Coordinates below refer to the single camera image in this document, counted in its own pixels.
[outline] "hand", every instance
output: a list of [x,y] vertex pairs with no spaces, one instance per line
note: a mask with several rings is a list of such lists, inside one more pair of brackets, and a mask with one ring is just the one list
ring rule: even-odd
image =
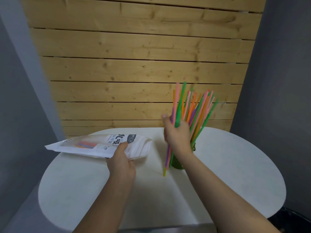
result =
[[110,176],[117,176],[120,178],[135,179],[136,169],[133,161],[128,161],[126,154],[124,153],[128,143],[123,142],[119,144],[114,155],[107,159],[107,167],[110,172]]
[[164,124],[164,139],[171,146],[176,157],[192,154],[188,123],[181,120],[179,127],[175,128],[166,114],[162,114],[162,121]]

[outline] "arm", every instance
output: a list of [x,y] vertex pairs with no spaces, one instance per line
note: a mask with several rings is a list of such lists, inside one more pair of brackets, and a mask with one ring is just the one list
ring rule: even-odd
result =
[[193,154],[187,122],[181,121],[179,127],[175,128],[166,115],[162,115],[162,120],[165,140],[183,165],[192,186],[220,232],[279,232]]
[[127,143],[118,146],[107,159],[110,176],[102,191],[73,233],[113,233],[119,229],[136,171],[124,153]]

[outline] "round table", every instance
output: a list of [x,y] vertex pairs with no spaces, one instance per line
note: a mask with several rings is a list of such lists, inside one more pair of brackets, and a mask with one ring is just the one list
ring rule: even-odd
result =
[[[163,177],[167,145],[163,128],[114,128],[94,134],[139,134],[153,139],[146,158],[135,160],[137,176],[120,229],[212,223],[184,170]],[[204,128],[195,155],[265,217],[282,206],[283,177],[261,150],[226,131]],[[43,214],[58,227],[73,230],[109,177],[106,160],[60,153],[39,186]]]

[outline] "left hand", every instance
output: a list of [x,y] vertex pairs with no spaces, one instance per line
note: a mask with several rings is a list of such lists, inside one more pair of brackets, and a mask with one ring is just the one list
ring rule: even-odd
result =
[[119,144],[114,155],[110,159],[107,159],[107,167],[109,169],[110,176],[129,178],[133,181],[136,176],[136,169],[133,161],[127,160],[124,152],[127,145],[127,142]]

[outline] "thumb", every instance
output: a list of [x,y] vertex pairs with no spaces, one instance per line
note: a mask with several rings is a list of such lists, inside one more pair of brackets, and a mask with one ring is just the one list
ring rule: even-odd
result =
[[127,142],[123,142],[123,143],[119,144],[116,151],[124,152],[124,150],[127,148],[127,145],[128,145]]
[[173,124],[171,123],[169,117],[167,116],[167,114],[162,114],[162,122],[164,124],[164,128],[167,131],[171,131],[172,129],[174,129],[175,127],[173,126]]

